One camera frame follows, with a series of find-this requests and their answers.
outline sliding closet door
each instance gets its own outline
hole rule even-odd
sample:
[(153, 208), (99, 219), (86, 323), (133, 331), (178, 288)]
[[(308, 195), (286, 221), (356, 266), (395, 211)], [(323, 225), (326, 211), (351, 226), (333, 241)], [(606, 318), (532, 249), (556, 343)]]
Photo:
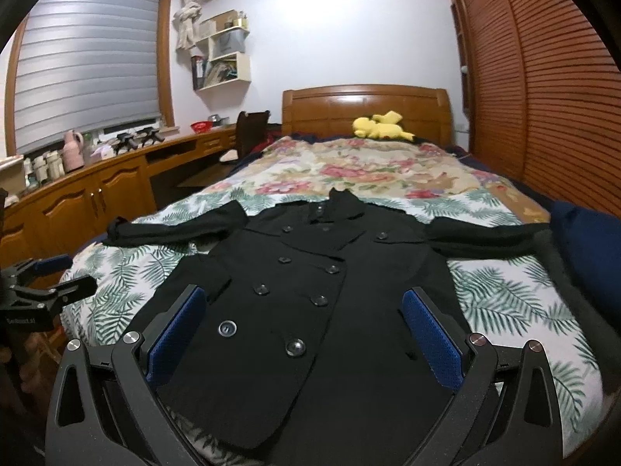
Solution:
[(520, 178), (526, 145), (524, 65), (508, 0), (458, 0), (470, 33), (474, 79), (472, 152)]
[(571, 0), (510, 0), (526, 70), (523, 181), (621, 216), (621, 73)]

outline wooden window frame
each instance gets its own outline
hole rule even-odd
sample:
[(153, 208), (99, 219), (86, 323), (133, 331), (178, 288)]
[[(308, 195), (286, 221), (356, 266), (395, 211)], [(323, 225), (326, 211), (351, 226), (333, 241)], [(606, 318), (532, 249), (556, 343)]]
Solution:
[[(26, 16), (17, 27), (10, 49), (9, 64), (6, 74), (4, 97), (4, 140), (7, 156), (17, 153), (15, 143), (15, 87), (17, 79), (17, 62), (22, 48), (24, 31), (26, 30)], [(168, 127), (175, 125), (173, 114), (173, 97), (170, 88), (170, 0), (160, 0), (157, 14), (156, 32), (156, 69), (157, 94), (160, 113)]]

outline cabinet handle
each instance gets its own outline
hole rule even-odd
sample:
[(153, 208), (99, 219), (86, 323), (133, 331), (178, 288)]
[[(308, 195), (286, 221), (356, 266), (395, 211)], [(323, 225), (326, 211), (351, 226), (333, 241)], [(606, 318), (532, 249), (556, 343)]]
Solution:
[(97, 203), (95, 203), (95, 193), (91, 193), (92, 211), (95, 212), (95, 217), (99, 217), (97, 212)]
[(104, 208), (104, 212), (106, 211), (106, 200), (104, 199), (104, 192), (99, 188), (97, 190), (99, 193), (99, 199), (101, 200), (101, 206)]

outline gray roller blind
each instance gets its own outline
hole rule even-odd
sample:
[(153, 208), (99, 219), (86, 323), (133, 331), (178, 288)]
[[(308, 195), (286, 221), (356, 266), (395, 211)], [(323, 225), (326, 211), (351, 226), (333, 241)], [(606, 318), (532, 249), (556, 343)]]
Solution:
[(159, 0), (40, 0), (17, 64), (15, 139), (27, 153), (156, 117)]

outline headboard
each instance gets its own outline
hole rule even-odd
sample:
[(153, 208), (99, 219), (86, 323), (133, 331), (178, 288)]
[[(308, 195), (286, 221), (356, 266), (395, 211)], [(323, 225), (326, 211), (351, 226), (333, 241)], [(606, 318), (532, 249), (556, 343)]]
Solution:
[(358, 117), (395, 110), (407, 132), (441, 146), (452, 143), (451, 107), (444, 89), (412, 85), (328, 85), (283, 92), (283, 135), (353, 134)]

